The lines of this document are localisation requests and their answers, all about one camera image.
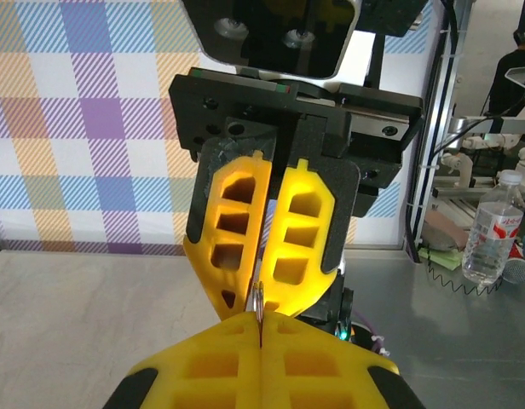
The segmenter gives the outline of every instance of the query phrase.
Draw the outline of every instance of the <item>table surface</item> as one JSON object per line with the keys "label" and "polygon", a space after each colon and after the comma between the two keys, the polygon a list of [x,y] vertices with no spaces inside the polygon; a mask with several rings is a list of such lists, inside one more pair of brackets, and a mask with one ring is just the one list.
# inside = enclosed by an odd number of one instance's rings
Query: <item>table surface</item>
{"label": "table surface", "polygon": [[[525,409],[525,285],[442,288],[348,254],[355,308],[428,409]],[[184,258],[0,253],[0,409],[101,408],[138,361],[218,321]]]}

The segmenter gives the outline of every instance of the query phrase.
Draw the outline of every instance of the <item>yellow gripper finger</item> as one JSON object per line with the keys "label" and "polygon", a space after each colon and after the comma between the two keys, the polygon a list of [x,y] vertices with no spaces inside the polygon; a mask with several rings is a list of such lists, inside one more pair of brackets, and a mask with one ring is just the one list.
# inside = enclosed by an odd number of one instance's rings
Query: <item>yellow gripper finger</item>
{"label": "yellow gripper finger", "polygon": [[213,176],[201,240],[183,246],[219,318],[245,311],[257,259],[272,163],[261,152]]}
{"label": "yellow gripper finger", "polygon": [[104,407],[389,409],[371,374],[399,373],[384,357],[272,312],[262,339],[254,313],[236,315],[132,368]]}
{"label": "yellow gripper finger", "polygon": [[307,160],[286,169],[259,274],[265,309],[297,316],[335,280],[336,270],[321,271],[334,204],[319,175],[308,170]]}

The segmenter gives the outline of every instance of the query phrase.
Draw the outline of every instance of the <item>screw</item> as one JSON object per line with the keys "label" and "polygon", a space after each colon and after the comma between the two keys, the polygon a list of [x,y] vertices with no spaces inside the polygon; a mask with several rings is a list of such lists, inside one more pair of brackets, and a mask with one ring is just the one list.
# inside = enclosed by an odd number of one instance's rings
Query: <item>screw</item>
{"label": "screw", "polygon": [[204,98],[204,108],[205,109],[210,109],[210,110],[215,110],[217,109],[217,107],[219,107],[219,103],[217,101],[215,101],[213,98]]}
{"label": "screw", "polygon": [[255,115],[257,115],[257,109],[251,105],[249,105],[243,112],[245,117],[253,118]]}

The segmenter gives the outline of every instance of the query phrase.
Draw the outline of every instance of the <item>person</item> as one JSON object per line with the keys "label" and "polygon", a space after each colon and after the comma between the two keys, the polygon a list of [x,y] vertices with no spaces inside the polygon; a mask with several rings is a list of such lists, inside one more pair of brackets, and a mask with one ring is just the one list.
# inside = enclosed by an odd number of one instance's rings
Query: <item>person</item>
{"label": "person", "polygon": [[488,115],[517,116],[525,107],[525,89],[505,77],[511,68],[525,66],[525,43],[515,37],[518,48],[499,60],[490,89]]}

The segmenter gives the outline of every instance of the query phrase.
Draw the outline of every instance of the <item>screw hole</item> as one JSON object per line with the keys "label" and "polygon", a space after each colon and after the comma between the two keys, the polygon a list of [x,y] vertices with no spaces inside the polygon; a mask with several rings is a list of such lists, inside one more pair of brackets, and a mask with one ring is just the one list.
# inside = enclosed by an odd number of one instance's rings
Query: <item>screw hole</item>
{"label": "screw hole", "polygon": [[382,129],[382,133],[386,136],[395,136],[399,130],[395,126],[386,126]]}
{"label": "screw hole", "polygon": [[204,108],[211,109],[212,111],[219,107],[219,103],[213,98],[204,98]]}
{"label": "screw hole", "polygon": [[219,135],[221,133],[221,129],[217,125],[214,125],[214,124],[206,126],[205,130],[207,131],[208,134],[211,134],[211,135]]}
{"label": "screw hole", "polygon": [[244,131],[245,131],[245,126],[237,122],[232,122],[228,126],[228,133],[230,135],[234,135],[234,136],[242,135]]}
{"label": "screw hole", "polygon": [[378,171],[377,170],[367,170],[363,174],[363,180],[374,179],[376,176],[378,176]]}

